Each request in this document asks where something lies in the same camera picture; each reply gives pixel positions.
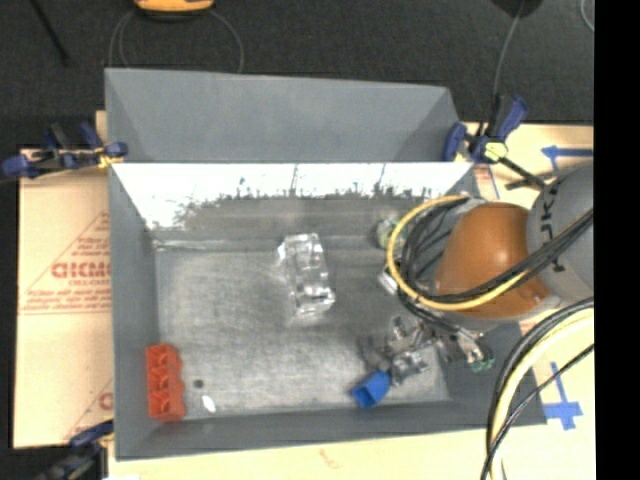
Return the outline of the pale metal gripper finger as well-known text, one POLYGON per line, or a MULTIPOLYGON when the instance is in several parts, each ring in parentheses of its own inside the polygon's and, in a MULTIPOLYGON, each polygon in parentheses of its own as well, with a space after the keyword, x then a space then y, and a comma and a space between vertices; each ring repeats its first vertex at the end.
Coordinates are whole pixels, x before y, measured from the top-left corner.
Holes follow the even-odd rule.
POLYGON ((392 366, 399 354, 401 341, 390 336, 368 335, 357 339, 361 359, 368 366, 392 366))
POLYGON ((428 362, 417 351, 405 351, 394 355, 389 361, 388 373, 392 385, 402 385, 408 378, 429 369, 428 362))

